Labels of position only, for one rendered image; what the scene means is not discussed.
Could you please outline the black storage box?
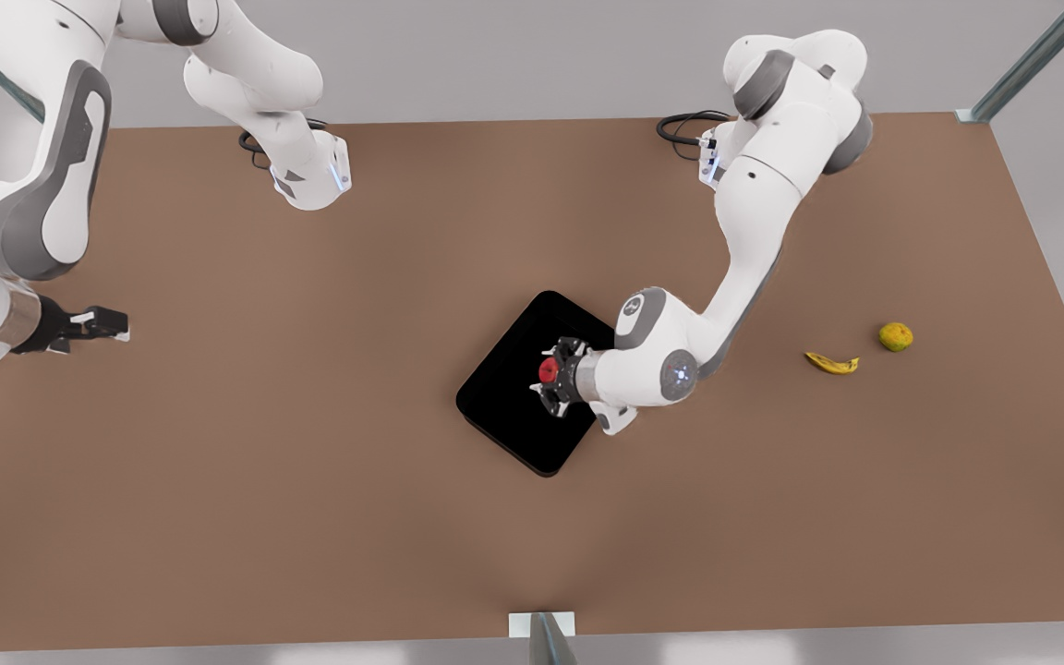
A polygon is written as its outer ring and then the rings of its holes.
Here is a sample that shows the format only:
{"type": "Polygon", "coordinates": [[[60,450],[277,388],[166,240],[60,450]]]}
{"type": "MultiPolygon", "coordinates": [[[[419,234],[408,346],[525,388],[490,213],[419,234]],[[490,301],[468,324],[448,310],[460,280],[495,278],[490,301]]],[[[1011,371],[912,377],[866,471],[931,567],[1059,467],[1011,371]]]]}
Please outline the black storage box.
{"type": "Polygon", "coordinates": [[[543,478],[561,471],[597,421],[584,403],[567,408],[565,417],[555,417],[529,388],[539,380],[545,350],[564,336],[608,349],[615,340],[615,329],[556,290],[541,292],[455,396],[465,421],[543,478]]]}

